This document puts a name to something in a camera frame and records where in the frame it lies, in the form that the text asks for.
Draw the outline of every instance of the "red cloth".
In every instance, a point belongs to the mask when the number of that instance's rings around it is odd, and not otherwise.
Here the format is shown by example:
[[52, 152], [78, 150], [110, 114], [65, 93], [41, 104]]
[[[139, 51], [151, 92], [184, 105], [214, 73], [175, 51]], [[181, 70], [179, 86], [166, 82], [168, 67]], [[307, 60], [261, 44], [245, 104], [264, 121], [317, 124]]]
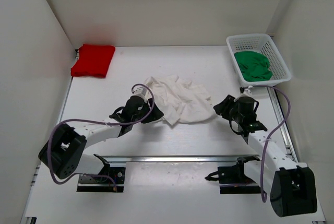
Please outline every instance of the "red cloth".
[[105, 78], [115, 47], [111, 45], [87, 45], [79, 48], [79, 60], [71, 68], [71, 75]]

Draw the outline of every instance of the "purple cable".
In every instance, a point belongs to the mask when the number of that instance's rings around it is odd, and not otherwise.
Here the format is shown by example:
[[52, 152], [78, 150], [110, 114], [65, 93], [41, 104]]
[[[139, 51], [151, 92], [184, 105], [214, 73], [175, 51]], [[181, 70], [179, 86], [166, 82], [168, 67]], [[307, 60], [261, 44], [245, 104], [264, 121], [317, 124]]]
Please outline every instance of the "purple cable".
[[275, 91], [281, 93], [285, 97], [285, 99], [287, 100], [287, 103], [288, 103], [288, 111], [287, 111], [287, 113], [286, 113], [283, 121], [280, 124], [278, 124], [278, 126], [275, 127], [268, 134], [268, 137], [266, 138], [265, 145], [263, 147], [262, 160], [261, 160], [261, 173], [260, 173], [260, 188], [261, 188], [261, 198], [262, 198], [262, 201], [265, 203], [267, 201], [267, 193], [263, 189], [263, 177], [264, 177], [264, 171], [265, 171], [265, 157], [266, 157], [266, 151], [267, 151], [268, 143], [269, 143], [270, 138], [274, 134], [274, 132], [276, 130], [278, 130], [287, 121], [287, 118], [289, 117], [290, 111], [291, 111], [291, 103], [290, 103], [290, 100], [289, 100], [288, 96], [283, 91], [281, 91], [280, 89], [278, 89], [276, 87], [268, 86], [268, 85], [254, 85], [253, 87], [268, 87], [268, 88], [272, 88]]
[[[133, 91], [133, 89], [135, 87], [137, 87], [137, 86], [145, 87], [150, 92], [150, 94], [152, 96], [152, 105], [151, 105], [150, 111], [143, 118], [141, 118], [140, 120], [137, 120], [137, 121], [134, 121], [134, 122], [126, 122], [126, 123], [107, 123], [107, 122], [101, 122], [101, 121], [91, 121], [91, 120], [82, 120], [82, 119], [68, 119], [68, 120], [64, 120], [64, 121], [59, 122], [53, 128], [53, 130], [51, 131], [50, 137], [49, 137], [49, 142], [47, 144], [47, 153], [46, 154], [47, 154], [47, 164], [48, 164], [48, 167], [49, 167], [49, 170], [50, 170], [50, 175], [51, 175], [51, 178], [54, 181], [54, 183], [56, 183], [58, 185], [65, 184], [73, 176], [75, 176], [77, 174], [77, 173], [72, 174], [70, 177], [68, 177], [64, 181], [58, 181], [57, 178], [56, 178], [56, 176], [54, 175], [54, 171], [53, 171], [53, 168], [52, 168], [52, 160], [51, 160], [51, 147], [52, 147], [53, 135], [56, 132], [56, 130], [58, 129], [58, 127], [60, 127], [62, 124], [65, 124], [67, 122], [85, 122], [85, 123], [92, 123], [92, 124], [97, 124], [97, 125], [108, 125], [108, 126], [128, 126], [128, 125], [134, 125], [134, 124], [137, 124], [139, 122], [142, 122], [153, 111], [153, 108], [154, 108], [154, 95], [153, 95], [153, 92], [151, 91], [151, 89], [149, 89], [149, 87], [146, 86], [146, 85], [144, 85], [144, 84], [135, 84], [131, 88], [131, 91]], [[109, 179], [113, 183], [113, 185], [114, 185], [114, 187], [115, 187], [115, 189], [117, 191], [117, 187], [116, 187], [115, 181], [110, 176], [108, 176], [108, 175], [98, 175], [98, 174], [84, 174], [84, 175], [90, 176], [90, 177], [107, 178], [107, 179]]]

